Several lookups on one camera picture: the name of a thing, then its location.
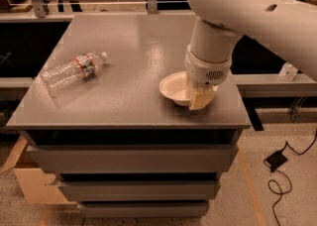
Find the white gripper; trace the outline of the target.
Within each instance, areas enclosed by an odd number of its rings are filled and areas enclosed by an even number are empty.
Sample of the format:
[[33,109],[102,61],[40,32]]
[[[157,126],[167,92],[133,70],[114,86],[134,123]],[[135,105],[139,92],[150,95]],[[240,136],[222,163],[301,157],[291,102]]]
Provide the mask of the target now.
[[191,48],[187,47],[184,64],[187,74],[185,79],[185,96],[189,100],[188,108],[190,110],[203,109],[214,99],[216,91],[213,87],[210,89],[192,88],[192,81],[196,82],[199,86],[216,86],[221,84],[229,73],[232,59],[229,57],[220,63],[208,62],[199,59],[191,51]]

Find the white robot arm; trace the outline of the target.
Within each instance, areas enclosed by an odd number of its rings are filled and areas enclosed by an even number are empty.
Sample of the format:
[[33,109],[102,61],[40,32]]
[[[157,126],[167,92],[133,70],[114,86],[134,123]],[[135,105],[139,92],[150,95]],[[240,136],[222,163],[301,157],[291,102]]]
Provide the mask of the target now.
[[197,15],[185,68],[189,108],[214,98],[213,87],[228,74],[232,50],[247,35],[317,78],[317,9],[296,0],[187,0]]

